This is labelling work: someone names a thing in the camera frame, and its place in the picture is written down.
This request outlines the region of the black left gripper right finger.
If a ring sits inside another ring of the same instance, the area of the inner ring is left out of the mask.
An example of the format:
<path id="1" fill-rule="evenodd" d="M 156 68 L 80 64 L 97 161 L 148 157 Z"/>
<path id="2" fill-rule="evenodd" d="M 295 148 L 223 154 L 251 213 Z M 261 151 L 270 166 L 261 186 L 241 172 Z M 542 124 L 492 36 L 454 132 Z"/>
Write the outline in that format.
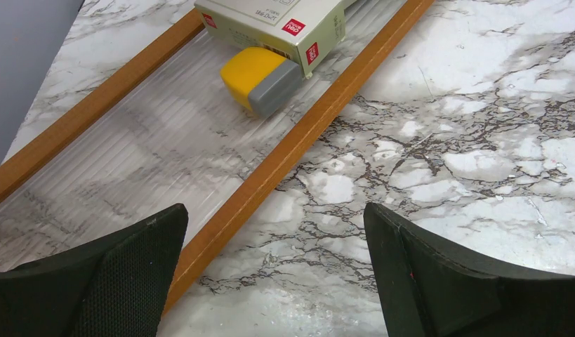
<path id="1" fill-rule="evenodd" d="M 575 336 L 575 276 L 486 256 L 387 209 L 364 209 L 389 336 Z"/>

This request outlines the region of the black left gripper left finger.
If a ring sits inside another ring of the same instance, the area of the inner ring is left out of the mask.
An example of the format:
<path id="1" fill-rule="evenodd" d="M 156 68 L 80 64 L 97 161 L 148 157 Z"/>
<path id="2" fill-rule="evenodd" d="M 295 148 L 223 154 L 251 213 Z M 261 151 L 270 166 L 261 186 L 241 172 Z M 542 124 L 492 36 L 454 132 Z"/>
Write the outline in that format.
<path id="1" fill-rule="evenodd" d="M 174 204 L 0 272 L 0 336 L 155 336 L 188 221 Z"/>

